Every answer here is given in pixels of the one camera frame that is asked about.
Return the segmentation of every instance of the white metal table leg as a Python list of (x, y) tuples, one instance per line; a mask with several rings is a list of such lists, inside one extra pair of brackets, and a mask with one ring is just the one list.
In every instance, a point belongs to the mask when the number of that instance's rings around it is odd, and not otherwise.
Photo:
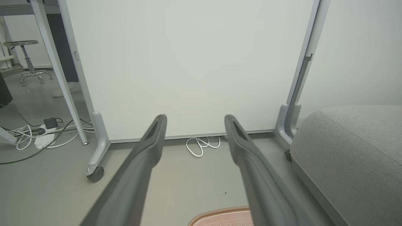
[(78, 133), (80, 134), (80, 138), (82, 140), (82, 144), (88, 144), (84, 130), (82, 129), (82, 125), (80, 123), (80, 118), (77, 113), (77, 109), (75, 108), (73, 99), (71, 97), (70, 90), (67, 88), (67, 81), (64, 77), (64, 72), (62, 65), (60, 63), (59, 55), (57, 54), (56, 46), (54, 44), (53, 36), (50, 31), (49, 22), (47, 21), (45, 7), (43, 6), (42, 0), (31, 0), (31, 5), (33, 9), (33, 13), (35, 15), (36, 22), (39, 27), (39, 31), (41, 32), (43, 42), (45, 44), (47, 53), (50, 58), (50, 62), (53, 66), (53, 70), (56, 74), (57, 79), (59, 80), (60, 88), (63, 92), (64, 98), (67, 102), (68, 109), (70, 110), (71, 116), (74, 120), (75, 125), (77, 126)]

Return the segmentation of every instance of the black power adapter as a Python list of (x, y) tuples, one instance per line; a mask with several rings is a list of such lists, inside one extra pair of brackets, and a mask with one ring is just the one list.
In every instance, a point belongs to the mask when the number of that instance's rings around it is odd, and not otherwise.
[(45, 123), (46, 129), (56, 128), (58, 126), (56, 118), (45, 119), (43, 122)]

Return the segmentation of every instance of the dark pants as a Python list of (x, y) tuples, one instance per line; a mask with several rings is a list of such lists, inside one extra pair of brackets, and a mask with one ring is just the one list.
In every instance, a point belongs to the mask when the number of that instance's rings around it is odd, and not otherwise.
[(71, 55), (70, 46), (68, 45), (66, 31), (61, 14), (47, 14), (50, 30), (56, 45), (60, 63), (64, 71), (67, 82), (78, 82), (77, 71), (74, 66), (74, 60)]

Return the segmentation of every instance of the gray sofa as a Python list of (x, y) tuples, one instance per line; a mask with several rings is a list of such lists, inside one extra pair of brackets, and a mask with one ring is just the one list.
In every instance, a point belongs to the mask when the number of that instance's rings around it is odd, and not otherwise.
[(311, 114), (290, 148), (296, 172), (337, 225), (402, 225), (402, 106)]

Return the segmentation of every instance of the whiteboard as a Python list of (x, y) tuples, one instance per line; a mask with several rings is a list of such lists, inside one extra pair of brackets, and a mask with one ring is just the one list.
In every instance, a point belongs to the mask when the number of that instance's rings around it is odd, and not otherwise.
[(331, 1), (297, 124), (343, 105), (402, 105), (402, 1)]
[(69, 0), (90, 97), (110, 140), (274, 129), (314, 0)]

